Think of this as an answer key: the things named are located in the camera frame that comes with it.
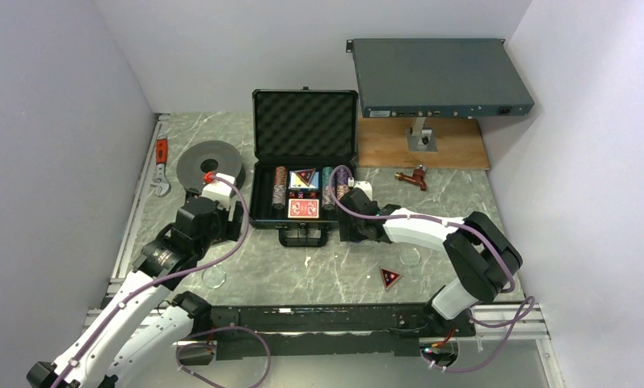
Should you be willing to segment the red triangle token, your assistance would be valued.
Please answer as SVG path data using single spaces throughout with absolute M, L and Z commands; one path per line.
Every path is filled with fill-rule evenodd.
M 302 170 L 295 170 L 293 171 L 293 174 L 304 184 L 304 185 L 311 185 L 314 176 L 317 173 L 317 170 L 315 168 L 310 168 L 310 169 L 302 169 Z
M 395 272 L 393 270 L 390 270 L 388 268 L 379 268 L 380 275 L 381 275 L 381 282 L 383 284 L 384 290 L 388 291 L 391 289 L 395 284 L 402 279 L 402 274 L 399 272 Z

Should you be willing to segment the grey poker chip stack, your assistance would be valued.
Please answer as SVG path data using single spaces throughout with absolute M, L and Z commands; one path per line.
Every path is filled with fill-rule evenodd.
M 272 190 L 271 206 L 274 209 L 281 210 L 285 208 L 287 199 L 287 189 L 284 184 L 275 184 Z

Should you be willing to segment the orange poker chip stack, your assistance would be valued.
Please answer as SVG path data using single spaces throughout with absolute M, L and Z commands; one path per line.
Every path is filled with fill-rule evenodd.
M 274 174 L 274 186 L 285 187 L 288 179 L 288 169 L 284 166 L 276 167 Z

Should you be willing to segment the black poker set case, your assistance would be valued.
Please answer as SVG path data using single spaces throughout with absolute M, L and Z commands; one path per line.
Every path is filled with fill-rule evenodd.
M 336 208 L 322 208 L 322 169 L 358 164 L 358 94 L 352 90 L 268 90 L 252 93 L 256 163 L 250 200 L 250 223 L 260 230 L 277 230 L 283 247 L 322 247 L 338 228 Z M 284 209 L 272 208 L 276 167 L 289 172 L 315 168 L 320 174 L 315 198 L 318 219 L 288 218 Z

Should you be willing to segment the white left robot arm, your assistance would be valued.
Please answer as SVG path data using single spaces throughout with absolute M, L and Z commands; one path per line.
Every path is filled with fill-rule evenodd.
M 178 295 L 149 327 L 138 327 L 175 290 L 215 243 L 244 241 L 245 212 L 232 195 L 234 177 L 209 172 L 198 196 L 186 200 L 175 221 L 146 244 L 132 271 L 93 323 L 51 362 L 27 373 L 32 387 L 126 387 L 152 360 L 154 350 L 184 337 L 198 340 L 211 328 L 211 306 L 190 292 Z

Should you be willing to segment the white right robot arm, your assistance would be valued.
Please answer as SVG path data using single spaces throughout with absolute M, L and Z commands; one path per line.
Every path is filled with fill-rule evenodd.
M 379 207 L 358 187 L 331 199 L 345 240 L 405 243 L 446 254 L 457 277 L 427 304 L 424 324 L 433 335 L 446 334 L 470 307 L 516 289 L 522 256 L 484 213 L 437 217 L 399 205 Z

